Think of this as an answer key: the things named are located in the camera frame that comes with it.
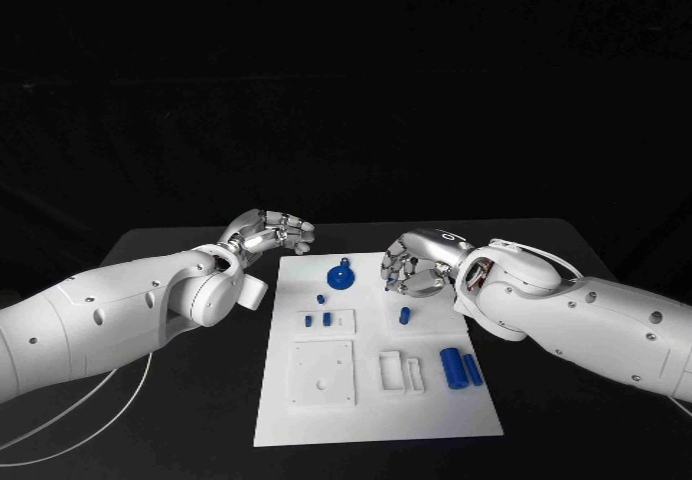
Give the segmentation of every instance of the blue cylinder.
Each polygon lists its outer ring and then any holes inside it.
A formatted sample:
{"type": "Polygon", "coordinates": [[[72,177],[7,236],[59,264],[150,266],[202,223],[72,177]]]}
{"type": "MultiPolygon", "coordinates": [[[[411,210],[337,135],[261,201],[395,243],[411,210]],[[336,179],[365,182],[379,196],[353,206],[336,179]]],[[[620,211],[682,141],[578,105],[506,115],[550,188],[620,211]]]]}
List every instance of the blue cylinder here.
{"type": "Polygon", "coordinates": [[[458,390],[468,386],[468,377],[465,376],[464,364],[461,356],[455,348],[445,348],[439,352],[442,359],[444,375],[447,376],[447,385],[452,390],[458,390]]]}
{"type": "Polygon", "coordinates": [[[399,314],[399,323],[402,325],[408,325],[408,318],[411,316],[411,309],[408,307],[403,307],[401,309],[401,314],[399,314]]]}
{"type": "Polygon", "coordinates": [[[473,355],[468,353],[464,355],[465,368],[468,369],[468,376],[471,377],[473,384],[480,387],[483,385],[483,380],[480,378],[478,367],[476,367],[476,361],[473,360],[473,355]]]}
{"type": "Polygon", "coordinates": [[[346,290],[356,280],[356,275],[349,267],[349,259],[341,258],[340,265],[327,272],[327,284],[336,290],[346,290]]]}

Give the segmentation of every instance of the robotic hand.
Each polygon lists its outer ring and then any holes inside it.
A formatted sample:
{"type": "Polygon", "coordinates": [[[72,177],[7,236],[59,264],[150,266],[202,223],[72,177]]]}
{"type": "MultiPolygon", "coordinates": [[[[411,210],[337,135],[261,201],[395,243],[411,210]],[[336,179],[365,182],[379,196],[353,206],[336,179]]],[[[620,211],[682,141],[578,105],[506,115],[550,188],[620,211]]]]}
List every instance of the robotic hand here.
{"type": "Polygon", "coordinates": [[[442,230],[418,229],[382,260],[386,289],[426,297],[454,282],[454,310],[504,340],[529,335],[550,354],[597,374],[692,401],[692,307],[582,277],[549,253],[504,240],[474,248],[442,230]],[[574,274],[563,280],[552,264],[574,274]],[[425,260],[431,268],[415,267],[425,260]]]}
{"type": "Polygon", "coordinates": [[[0,403],[121,367],[215,325],[235,303],[255,310],[266,284],[245,268],[269,248],[305,253],[313,231],[291,215],[251,210],[216,244],[89,270],[0,310],[0,403]]]}

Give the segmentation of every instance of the white rectangular piece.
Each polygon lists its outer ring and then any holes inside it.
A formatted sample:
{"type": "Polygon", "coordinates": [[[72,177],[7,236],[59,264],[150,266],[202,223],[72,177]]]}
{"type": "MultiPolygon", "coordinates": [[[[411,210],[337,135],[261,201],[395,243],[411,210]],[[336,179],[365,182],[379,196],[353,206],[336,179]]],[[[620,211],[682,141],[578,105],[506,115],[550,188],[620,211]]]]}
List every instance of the white rectangular piece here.
{"type": "Polygon", "coordinates": [[[356,404],[350,340],[292,344],[288,403],[297,407],[356,404]]]}
{"type": "Polygon", "coordinates": [[[353,310],[321,310],[295,314],[295,337],[324,337],[330,335],[356,334],[356,315],[353,310]],[[323,323],[324,313],[330,313],[330,326],[323,323]],[[305,327],[305,316],[313,318],[311,326],[305,327]]]}
{"type": "Polygon", "coordinates": [[[425,393],[425,385],[422,384],[421,364],[416,358],[406,358],[408,382],[411,385],[409,393],[425,393]]]}
{"type": "Polygon", "coordinates": [[[377,355],[379,380],[385,395],[403,395],[403,371],[401,369],[399,352],[379,352],[377,355]]]}
{"type": "MultiPolygon", "coordinates": [[[[439,318],[439,314],[454,314],[452,292],[442,291],[422,299],[388,292],[385,302],[383,281],[379,277],[382,256],[382,253],[353,253],[281,258],[256,416],[253,445],[258,447],[503,434],[487,389],[493,379],[483,376],[483,358],[473,351],[463,316],[452,317],[451,325],[445,326],[452,327],[451,332],[444,334],[431,333],[434,329],[426,328],[421,322],[424,318],[439,318]],[[356,280],[350,288],[334,290],[327,285],[326,277],[343,257],[350,261],[356,280]],[[315,304],[317,295],[324,295],[324,305],[315,304]],[[399,300],[405,305],[399,305],[398,310],[401,306],[411,308],[408,325],[398,323],[398,311],[392,305],[399,300]],[[385,322],[388,307],[396,311],[395,325],[385,322]],[[321,309],[354,310],[357,315],[357,334],[347,339],[353,340],[353,385],[357,395],[352,407],[297,407],[287,401],[295,314],[321,309]],[[414,327],[405,332],[419,333],[393,335],[389,327],[396,326],[414,327]],[[480,387],[470,385],[461,390],[448,388],[439,360],[439,350],[448,347],[458,348],[461,355],[474,354],[484,380],[480,387]],[[418,359],[425,383],[422,395],[382,395],[379,352],[392,350],[399,351],[403,361],[418,359]]],[[[313,318],[313,326],[317,323],[321,323],[321,316],[313,318]]],[[[337,338],[315,337],[310,340],[336,342],[337,338]]]]}

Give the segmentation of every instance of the dark table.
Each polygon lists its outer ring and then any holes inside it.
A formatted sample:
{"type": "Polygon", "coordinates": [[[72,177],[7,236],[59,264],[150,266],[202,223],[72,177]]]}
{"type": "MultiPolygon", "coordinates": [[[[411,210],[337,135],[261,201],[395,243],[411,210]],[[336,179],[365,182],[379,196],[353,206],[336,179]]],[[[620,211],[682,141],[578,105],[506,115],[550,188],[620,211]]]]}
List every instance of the dark table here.
{"type": "MultiPolygon", "coordinates": [[[[581,235],[558,219],[318,225],[311,253],[383,251],[419,227],[454,232],[474,246],[491,238],[532,245],[585,275],[614,280],[581,235]]],[[[222,231],[132,230],[104,265],[213,243],[222,231]]],[[[500,340],[473,321],[504,436],[253,448],[278,259],[291,254],[266,252],[248,270],[269,284],[259,309],[236,307],[213,328],[187,332],[155,352],[140,396],[105,432],[63,457],[0,470],[0,478],[690,478],[692,419],[672,402],[591,374],[530,339],[500,340]]],[[[78,412],[0,459],[49,455],[88,436],[124,405],[144,363],[124,367],[78,412]]],[[[0,442],[23,433],[27,423],[50,418],[95,383],[91,378],[56,385],[0,405],[7,426],[0,442]]]]}

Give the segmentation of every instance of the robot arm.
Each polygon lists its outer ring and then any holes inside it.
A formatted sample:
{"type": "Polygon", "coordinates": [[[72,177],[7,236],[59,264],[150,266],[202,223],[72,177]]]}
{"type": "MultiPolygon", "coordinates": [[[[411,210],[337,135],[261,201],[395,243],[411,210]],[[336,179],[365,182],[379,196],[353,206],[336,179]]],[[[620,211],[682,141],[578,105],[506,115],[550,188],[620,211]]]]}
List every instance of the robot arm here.
{"type": "Polygon", "coordinates": [[[605,280],[563,280],[523,245],[474,249],[441,230],[414,230],[382,262],[388,289],[428,296],[454,282],[454,310],[500,338],[526,335],[559,358],[643,390],[692,401],[692,307],[605,280]],[[422,260],[434,268],[415,273],[422,260]]]}
{"type": "Polygon", "coordinates": [[[217,244],[89,270],[0,310],[0,403],[121,367],[215,325],[235,303],[255,310],[266,284],[243,270],[269,248],[307,252],[313,230],[251,210],[217,244]]]}

